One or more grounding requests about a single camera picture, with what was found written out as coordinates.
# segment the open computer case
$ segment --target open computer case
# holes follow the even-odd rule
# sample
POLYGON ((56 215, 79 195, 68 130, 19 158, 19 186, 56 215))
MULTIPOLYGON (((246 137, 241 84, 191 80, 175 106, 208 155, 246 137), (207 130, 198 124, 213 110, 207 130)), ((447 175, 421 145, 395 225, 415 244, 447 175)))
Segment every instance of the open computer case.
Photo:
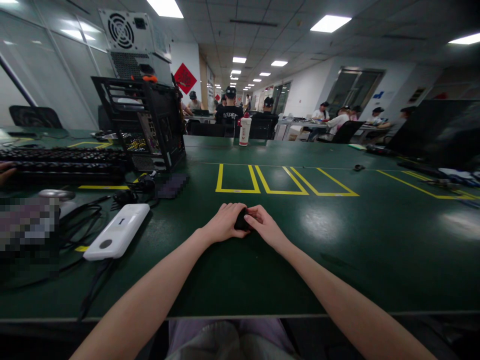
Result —
POLYGON ((173 87, 92 76, 101 103, 137 171, 172 172, 185 156, 180 99, 173 87))

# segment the power strip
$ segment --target power strip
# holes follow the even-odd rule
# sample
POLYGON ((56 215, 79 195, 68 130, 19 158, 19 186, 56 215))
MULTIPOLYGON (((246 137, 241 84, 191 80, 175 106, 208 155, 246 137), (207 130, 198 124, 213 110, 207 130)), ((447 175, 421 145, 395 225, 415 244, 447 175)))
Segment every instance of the power strip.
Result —
POLYGON ((149 211, 148 204, 128 204, 122 207, 91 243, 83 257, 89 261, 120 258, 125 254, 149 211))

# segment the black keyboard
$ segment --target black keyboard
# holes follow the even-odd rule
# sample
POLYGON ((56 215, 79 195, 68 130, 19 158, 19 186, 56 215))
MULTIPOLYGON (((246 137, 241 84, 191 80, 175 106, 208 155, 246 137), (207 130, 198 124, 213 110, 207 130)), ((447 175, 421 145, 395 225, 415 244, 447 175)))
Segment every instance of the black keyboard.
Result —
POLYGON ((9 148, 0 150, 0 161, 17 169, 9 184, 120 184, 130 170, 125 153, 115 149, 9 148))

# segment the person's right hand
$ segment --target person's right hand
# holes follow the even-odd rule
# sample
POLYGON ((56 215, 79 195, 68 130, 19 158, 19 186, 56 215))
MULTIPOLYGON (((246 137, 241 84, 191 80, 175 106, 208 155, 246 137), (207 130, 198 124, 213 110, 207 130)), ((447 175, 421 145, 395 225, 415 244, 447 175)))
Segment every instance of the person's right hand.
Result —
POLYGON ((262 239, 272 248, 277 249, 279 246, 290 242, 262 205, 249 207, 247 212, 248 215, 245 215, 246 222, 254 228, 262 239))
MULTIPOLYGON (((5 170, 12 166, 12 162, 0 162, 0 171, 5 170)), ((5 184, 7 179, 14 174, 14 172, 17 171, 16 168, 11 168, 8 169, 7 171, 3 172, 0 174, 0 187, 5 184)))

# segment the black object in hand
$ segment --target black object in hand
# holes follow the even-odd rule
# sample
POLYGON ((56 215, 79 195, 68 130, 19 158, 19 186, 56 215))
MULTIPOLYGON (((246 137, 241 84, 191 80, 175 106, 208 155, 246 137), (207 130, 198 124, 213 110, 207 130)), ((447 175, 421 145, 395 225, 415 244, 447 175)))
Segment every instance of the black object in hand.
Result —
POLYGON ((233 228, 235 230, 243 230, 247 231, 250 229, 249 223, 245 220, 244 216, 247 215, 247 208, 243 208, 240 213, 238 214, 238 217, 236 218, 235 225, 233 228))

